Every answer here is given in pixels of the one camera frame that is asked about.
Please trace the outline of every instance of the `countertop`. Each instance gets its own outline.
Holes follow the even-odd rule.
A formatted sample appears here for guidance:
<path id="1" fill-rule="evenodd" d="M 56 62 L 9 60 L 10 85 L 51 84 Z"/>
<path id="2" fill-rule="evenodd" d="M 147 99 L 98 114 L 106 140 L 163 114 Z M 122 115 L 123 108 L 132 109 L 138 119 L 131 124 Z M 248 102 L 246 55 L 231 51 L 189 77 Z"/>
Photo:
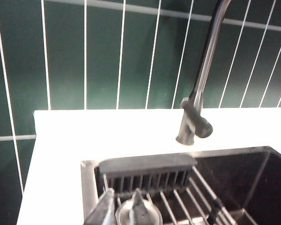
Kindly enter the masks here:
<path id="1" fill-rule="evenodd" d="M 37 139 L 18 225 L 83 224 L 80 162 L 137 155 L 271 146 L 281 153 L 281 108 L 203 109 L 214 128 L 179 144 L 183 110 L 35 111 Z"/>

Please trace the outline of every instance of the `backsplash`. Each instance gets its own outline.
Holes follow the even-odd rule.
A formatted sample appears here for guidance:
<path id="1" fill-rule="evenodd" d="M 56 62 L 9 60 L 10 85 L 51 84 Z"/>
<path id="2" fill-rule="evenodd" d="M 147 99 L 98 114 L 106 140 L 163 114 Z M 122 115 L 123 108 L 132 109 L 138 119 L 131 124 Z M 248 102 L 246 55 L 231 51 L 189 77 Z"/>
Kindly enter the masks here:
<path id="1" fill-rule="evenodd" d="M 23 185 L 35 141 L 33 112 L 48 109 L 46 85 L 52 110 L 84 108 L 85 48 L 87 109 L 116 108 L 122 3 L 87 0 L 85 45 L 84 0 L 44 1 L 47 80 L 41 0 L 0 0 L 1 40 Z M 119 109 L 145 108 L 158 4 L 159 0 L 126 0 Z M 170 109 L 174 97 L 173 107 L 179 108 L 181 99 L 190 94 L 215 4 L 215 0 L 161 1 L 148 108 Z M 204 108 L 277 107 L 278 103 L 281 107 L 281 0 L 232 0 L 225 18 L 207 79 Z M 22 194 L 1 56 L 0 137 L 9 140 L 0 141 L 0 225 L 13 225 Z"/>

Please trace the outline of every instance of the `pull-down faucet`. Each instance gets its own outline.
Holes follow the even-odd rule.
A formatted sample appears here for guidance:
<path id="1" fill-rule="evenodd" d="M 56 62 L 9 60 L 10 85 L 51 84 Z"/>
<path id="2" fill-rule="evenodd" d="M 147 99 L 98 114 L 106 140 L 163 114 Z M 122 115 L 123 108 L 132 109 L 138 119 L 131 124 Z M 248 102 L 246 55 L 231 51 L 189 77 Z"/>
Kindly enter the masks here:
<path id="1" fill-rule="evenodd" d="M 201 117 L 203 106 L 203 91 L 214 55 L 216 42 L 225 12 L 231 0 L 218 0 L 209 25 L 204 52 L 194 89 L 189 97 L 182 99 L 180 106 L 184 109 L 180 131 L 176 140 L 182 144 L 192 145 L 194 135 L 205 138 L 211 135 L 213 128 Z"/>

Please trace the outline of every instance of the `sink basin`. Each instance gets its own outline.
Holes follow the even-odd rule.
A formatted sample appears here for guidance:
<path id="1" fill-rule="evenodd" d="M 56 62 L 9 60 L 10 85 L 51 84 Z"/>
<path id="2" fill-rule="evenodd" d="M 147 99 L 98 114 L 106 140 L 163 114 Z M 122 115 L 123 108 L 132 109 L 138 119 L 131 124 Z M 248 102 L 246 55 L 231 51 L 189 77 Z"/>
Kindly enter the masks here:
<path id="1" fill-rule="evenodd" d="M 190 153 L 198 164 L 197 170 L 239 225 L 281 224 L 281 154 L 270 147 L 254 147 L 230 150 Z M 103 190 L 97 188 L 96 168 L 99 162 L 81 163 L 84 216 L 95 207 Z M 206 200 L 214 202 L 198 177 L 192 176 Z M 189 190 L 197 199 L 206 217 L 210 213 L 194 186 Z M 193 204 L 185 188 L 177 190 L 195 225 L 205 224 L 198 208 Z M 189 224 L 185 212 L 172 191 L 164 192 L 179 225 Z M 161 196 L 151 194 L 153 203 L 160 210 L 163 224 L 172 219 Z"/>

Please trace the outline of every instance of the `faucet handle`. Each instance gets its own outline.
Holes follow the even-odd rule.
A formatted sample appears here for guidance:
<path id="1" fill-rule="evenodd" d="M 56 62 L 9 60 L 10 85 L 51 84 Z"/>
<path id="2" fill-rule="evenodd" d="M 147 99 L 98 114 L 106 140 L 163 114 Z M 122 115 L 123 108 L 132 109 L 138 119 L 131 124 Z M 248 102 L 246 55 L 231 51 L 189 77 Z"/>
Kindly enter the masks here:
<path id="1" fill-rule="evenodd" d="M 195 134 L 200 138 L 206 138 L 213 132 L 212 125 L 203 117 L 198 110 L 193 106 L 193 101 L 190 98 L 184 98 L 180 104 L 184 109 L 188 119 L 194 125 Z"/>

